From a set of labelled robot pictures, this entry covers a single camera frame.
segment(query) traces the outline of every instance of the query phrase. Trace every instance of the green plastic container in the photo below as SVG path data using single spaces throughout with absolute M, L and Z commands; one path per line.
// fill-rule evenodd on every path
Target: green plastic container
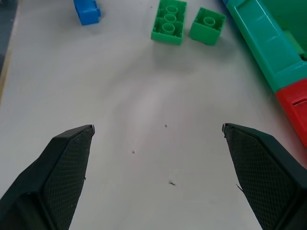
M 190 31 L 190 38 L 207 45 L 215 45 L 220 37 L 226 16 L 200 8 Z
M 177 0 L 160 0 L 152 30 L 152 40 L 180 45 L 187 3 Z
M 229 0 L 226 6 L 274 92 L 307 78 L 306 0 Z

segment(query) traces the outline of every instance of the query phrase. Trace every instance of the white table surface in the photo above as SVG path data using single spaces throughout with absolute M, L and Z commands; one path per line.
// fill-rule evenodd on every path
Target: white table surface
M 229 17 L 216 46 L 189 39 L 199 7 L 222 4 L 188 1 L 172 46 L 150 40 L 158 2 L 99 0 L 91 26 L 72 0 L 22 2 L 0 107 L 0 196 L 53 136 L 94 124 L 70 229 L 261 229 L 222 124 L 274 135 L 305 167 L 306 152 Z

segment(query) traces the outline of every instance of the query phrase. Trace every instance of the blue lego brick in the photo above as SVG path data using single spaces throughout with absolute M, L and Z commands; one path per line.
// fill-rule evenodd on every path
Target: blue lego brick
M 99 22 L 101 11 L 95 0 L 74 0 L 77 14 L 82 25 L 90 25 Z

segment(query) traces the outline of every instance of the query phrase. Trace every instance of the red plastic container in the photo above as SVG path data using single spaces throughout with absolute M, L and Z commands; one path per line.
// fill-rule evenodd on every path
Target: red plastic container
M 307 148 L 307 78 L 288 85 L 275 95 Z

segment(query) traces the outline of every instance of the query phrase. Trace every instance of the green 2x2 lego brick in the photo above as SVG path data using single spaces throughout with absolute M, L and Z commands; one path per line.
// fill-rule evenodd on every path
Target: green 2x2 lego brick
M 183 40 L 186 10 L 186 2 L 160 0 L 151 39 L 180 45 Z
M 226 16 L 200 8 L 190 31 L 190 38 L 207 45 L 215 45 L 223 29 Z

